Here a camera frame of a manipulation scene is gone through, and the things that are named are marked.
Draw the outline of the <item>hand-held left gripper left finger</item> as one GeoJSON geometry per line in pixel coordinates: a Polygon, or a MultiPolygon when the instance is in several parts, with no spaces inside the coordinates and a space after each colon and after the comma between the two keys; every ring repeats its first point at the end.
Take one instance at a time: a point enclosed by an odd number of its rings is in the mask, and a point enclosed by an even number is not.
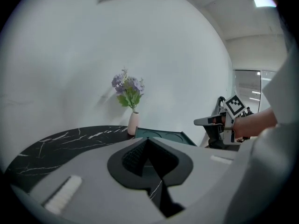
{"type": "Polygon", "coordinates": [[[128,140],[86,151],[43,178],[29,193],[12,186],[42,224],[154,224],[163,214],[144,190],[120,185],[109,173],[112,154],[128,140]]]}

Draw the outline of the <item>dark green box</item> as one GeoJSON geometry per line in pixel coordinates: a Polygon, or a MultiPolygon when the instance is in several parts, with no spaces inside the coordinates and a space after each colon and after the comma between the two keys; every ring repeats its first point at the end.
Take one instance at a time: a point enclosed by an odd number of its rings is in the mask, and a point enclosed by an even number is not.
{"type": "Polygon", "coordinates": [[[137,127],[134,138],[163,138],[186,145],[196,146],[184,132],[162,131],[137,127]]]}

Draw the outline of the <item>black office chair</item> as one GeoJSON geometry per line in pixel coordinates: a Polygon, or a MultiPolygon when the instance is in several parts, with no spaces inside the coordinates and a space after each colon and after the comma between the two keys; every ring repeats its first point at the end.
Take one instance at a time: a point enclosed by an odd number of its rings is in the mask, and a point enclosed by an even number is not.
{"type": "MultiPolygon", "coordinates": [[[[220,96],[217,99],[216,107],[214,111],[212,112],[213,115],[219,115],[220,111],[223,108],[225,98],[223,96],[220,96]]],[[[240,144],[243,143],[246,140],[249,140],[250,137],[241,137],[235,140],[234,145],[226,145],[223,143],[223,141],[220,140],[220,138],[217,138],[216,135],[220,134],[220,132],[224,131],[224,125],[219,126],[219,128],[212,128],[208,127],[205,128],[205,131],[209,137],[208,140],[208,148],[214,148],[214,149],[222,149],[222,150],[229,150],[229,151],[238,151],[240,148],[240,144]]]]}

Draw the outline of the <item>person's right forearm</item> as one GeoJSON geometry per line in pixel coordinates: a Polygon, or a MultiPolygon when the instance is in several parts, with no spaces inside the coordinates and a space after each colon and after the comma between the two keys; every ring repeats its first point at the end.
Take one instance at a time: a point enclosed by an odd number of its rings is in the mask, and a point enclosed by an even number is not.
{"type": "Polygon", "coordinates": [[[246,117],[236,118],[233,125],[235,138],[256,137],[265,129],[275,127],[277,123],[271,108],[246,117]]]}

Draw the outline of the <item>purple flower bouquet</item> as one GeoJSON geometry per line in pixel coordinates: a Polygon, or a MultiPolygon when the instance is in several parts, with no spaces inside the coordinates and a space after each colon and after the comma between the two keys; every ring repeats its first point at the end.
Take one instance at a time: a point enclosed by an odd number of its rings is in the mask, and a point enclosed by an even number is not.
{"type": "Polygon", "coordinates": [[[111,84],[121,106],[129,107],[133,113],[137,113],[136,107],[144,95],[144,80],[130,76],[128,69],[123,68],[120,74],[113,77],[111,84]]]}

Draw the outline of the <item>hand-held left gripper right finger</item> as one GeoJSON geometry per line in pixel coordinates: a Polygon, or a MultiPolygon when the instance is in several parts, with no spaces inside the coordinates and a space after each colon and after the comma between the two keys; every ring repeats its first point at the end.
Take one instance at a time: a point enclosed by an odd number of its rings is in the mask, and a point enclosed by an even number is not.
{"type": "Polygon", "coordinates": [[[148,140],[148,152],[159,179],[149,196],[162,215],[149,224],[225,223],[231,197],[222,180],[235,152],[158,138],[148,140]]]}

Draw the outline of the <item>ceiling light panel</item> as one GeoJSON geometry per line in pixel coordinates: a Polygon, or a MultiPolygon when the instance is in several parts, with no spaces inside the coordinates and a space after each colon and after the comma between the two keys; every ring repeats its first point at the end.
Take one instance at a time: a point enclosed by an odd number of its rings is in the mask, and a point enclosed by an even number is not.
{"type": "Polygon", "coordinates": [[[256,7],[277,7],[274,0],[253,0],[256,7]]]}

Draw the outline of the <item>black marble round table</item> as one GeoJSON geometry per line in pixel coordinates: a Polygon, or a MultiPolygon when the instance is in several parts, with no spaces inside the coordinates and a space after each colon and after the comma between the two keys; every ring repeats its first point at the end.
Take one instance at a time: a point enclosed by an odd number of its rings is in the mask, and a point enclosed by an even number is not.
{"type": "Polygon", "coordinates": [[[56,133],[17,155],[4,177],[29,193],[44,177],[79,154],[133,138],[126,126],[89,126],[56,133]]]}

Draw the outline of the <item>grey printed t-shirt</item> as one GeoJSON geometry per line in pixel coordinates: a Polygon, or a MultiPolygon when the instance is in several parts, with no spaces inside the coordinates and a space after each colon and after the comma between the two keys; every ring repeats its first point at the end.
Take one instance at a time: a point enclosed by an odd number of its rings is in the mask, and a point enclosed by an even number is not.
{"type": "Polygon", "coordinates": [[[253,143],[223,224],[299,223],[299,45],[264,88],[276,123],[253,143]]]}

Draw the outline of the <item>pale pink vase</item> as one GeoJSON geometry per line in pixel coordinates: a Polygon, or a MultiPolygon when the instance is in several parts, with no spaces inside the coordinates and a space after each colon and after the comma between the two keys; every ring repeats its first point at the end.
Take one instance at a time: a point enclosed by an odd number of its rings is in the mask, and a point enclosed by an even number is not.
{"type": "Polygon", "coordinates": [[[134,136],[138,125],[139,125],[139,113],[132,112],[128,122],[128,128],[127,128],[128,134],[134,136]]]}

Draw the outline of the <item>glass partition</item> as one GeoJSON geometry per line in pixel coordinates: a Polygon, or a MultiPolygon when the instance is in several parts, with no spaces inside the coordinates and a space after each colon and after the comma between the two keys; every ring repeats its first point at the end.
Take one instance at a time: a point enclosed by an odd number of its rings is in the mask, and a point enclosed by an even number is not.
{"type": "Polygon", "coordinates": [[[235,70],[235,92],[253,113],[270,108],[263,89],[275,74],[269,70],[235,70]]]}

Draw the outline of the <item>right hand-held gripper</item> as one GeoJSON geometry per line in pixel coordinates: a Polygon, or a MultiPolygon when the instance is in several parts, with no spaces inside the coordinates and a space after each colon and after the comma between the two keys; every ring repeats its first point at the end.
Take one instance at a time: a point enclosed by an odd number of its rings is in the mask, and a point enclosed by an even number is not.
{"type": "Polygon", "coordinates": [[[235,119],[245,110],[246,106],[241,101],[238,95],[233,95],[222,102],[219,114],[217,116],[204,117],[194,120],[196,126],[214,126],[224,125],[223,131],[220,132],[220,137],[224,145],[236,145],[235,131],[233,126],[235,119]]]}

